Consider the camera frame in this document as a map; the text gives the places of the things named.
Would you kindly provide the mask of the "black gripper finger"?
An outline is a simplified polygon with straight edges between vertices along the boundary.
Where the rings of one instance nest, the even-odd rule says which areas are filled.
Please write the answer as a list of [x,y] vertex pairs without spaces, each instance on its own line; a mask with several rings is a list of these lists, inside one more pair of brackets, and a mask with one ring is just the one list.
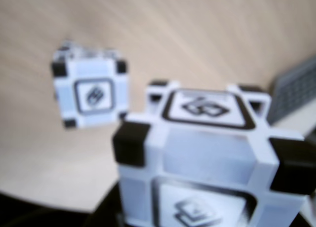
[[86,227],[124,227],[119,185],[114,184],[85,222]]

